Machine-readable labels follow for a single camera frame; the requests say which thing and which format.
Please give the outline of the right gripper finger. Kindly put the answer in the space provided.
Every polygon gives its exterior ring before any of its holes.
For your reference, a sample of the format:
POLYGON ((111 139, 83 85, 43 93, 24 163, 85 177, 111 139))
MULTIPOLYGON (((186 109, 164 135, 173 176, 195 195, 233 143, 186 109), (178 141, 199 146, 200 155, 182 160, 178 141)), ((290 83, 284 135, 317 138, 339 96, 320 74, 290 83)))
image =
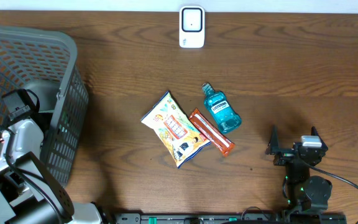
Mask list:
POLYGON ((314 126, 311 128, 311 136, 312 136, 312 143, 311 143, 312 147, 321 148, 325 152, 328 150, 327 145, 322 140, 322 138, 318 134, 317 129, 314 126))
POLYGON ((279 152, 280 152, 280 146, 278 141, 277 127, 276 125, 273 125, 272 133, 265 153, 269 155, 276 155, 279 152))

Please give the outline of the red snack bar wrapper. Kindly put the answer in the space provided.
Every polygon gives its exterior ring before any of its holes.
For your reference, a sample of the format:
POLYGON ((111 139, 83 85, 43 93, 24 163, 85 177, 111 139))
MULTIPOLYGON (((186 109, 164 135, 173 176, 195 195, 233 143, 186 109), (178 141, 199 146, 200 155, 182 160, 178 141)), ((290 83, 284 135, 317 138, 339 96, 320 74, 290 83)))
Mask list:
POLYGON ((235 144, 215 128, 199 111, 198 108, 190 114, 191 123, 221 152, 224 157, 234 149, 235 144))

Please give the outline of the blue mouthwash bottle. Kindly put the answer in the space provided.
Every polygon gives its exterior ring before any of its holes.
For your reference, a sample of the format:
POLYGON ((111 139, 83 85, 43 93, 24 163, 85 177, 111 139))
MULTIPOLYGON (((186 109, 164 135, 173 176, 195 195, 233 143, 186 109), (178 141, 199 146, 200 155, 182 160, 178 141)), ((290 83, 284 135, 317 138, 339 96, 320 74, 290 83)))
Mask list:
POLYGON ((201 89, 205 96, 204 106, 221 133, 230 133, 242 124, 241 117, 233 110, 222 91, 216 91, 209 83, 204 83, 201 89))

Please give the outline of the yellow snack bag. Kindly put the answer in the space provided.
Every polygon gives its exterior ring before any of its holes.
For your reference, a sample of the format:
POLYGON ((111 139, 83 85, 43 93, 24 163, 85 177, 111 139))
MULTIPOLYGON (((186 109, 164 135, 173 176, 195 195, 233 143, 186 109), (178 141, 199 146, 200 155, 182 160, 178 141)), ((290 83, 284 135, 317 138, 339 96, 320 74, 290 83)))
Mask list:
POLYGON ((188 119, 169 91, 142 117, 141 123, 154 130, 177 167, 211 144, 188 119))

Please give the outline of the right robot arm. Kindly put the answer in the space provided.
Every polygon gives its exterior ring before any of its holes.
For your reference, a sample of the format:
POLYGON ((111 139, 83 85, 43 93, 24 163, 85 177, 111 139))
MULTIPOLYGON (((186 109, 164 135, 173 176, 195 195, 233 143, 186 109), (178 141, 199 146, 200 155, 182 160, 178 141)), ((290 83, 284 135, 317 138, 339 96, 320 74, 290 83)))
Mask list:
POLYGON ((310 175, 310 169, 322 161, 327 145, 315 127, 309 136, 302 136, 291 148, 280 147, 277 128, 272 128, 266 153, 273 155, 275 166, 284 166, 283 196, 288 208, 280 212, 280 218, 288 223, 320 223, 328 209, 332 183, 318 175, 310 175))

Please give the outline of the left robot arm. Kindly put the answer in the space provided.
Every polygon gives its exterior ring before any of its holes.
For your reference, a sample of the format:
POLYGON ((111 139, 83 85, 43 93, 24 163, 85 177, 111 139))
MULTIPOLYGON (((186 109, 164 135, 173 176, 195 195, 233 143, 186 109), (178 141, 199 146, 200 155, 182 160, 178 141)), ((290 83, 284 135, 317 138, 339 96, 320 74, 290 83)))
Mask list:
POLYGON ((94 203, 74 203, 39 160, 53 113, 22 108, 0 124, 0 223, 107 223, 94 203))

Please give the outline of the white barcode scanner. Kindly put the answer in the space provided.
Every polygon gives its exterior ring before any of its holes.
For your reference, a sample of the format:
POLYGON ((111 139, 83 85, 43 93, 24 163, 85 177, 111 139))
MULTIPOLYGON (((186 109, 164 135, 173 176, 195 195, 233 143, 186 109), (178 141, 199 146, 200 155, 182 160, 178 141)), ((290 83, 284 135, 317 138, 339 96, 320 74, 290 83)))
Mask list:
POLYGON ((179 45, 199 49, 205 41, 205 11, 201 6, 183 6, 179 12, 179 45))

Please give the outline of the grey plastic shopping basket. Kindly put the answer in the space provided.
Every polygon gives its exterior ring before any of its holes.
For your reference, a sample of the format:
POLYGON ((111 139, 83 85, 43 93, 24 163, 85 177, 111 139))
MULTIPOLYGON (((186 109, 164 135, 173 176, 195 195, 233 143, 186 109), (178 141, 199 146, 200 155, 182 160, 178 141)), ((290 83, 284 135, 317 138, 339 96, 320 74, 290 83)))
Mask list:
POLYGON ((62 33, 0 26, 0 124, 8 111, 2 95, 30 89, 40 112, 52 113, 40 160, 66 186, 89 103, 76 67, 77 47, 62 33))

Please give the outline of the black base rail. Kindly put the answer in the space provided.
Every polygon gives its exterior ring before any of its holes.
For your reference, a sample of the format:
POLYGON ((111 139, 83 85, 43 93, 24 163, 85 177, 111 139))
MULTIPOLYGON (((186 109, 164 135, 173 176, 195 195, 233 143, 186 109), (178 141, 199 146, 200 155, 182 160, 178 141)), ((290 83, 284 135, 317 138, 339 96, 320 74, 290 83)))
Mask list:
POLYGON ((292 219, 277 214, 251 210, 241 215, 232 214, 140 214, 115 213, 118 224, 222 224, 222 223, 323 223, 346 224, 344 215, 295 215, 292 219))

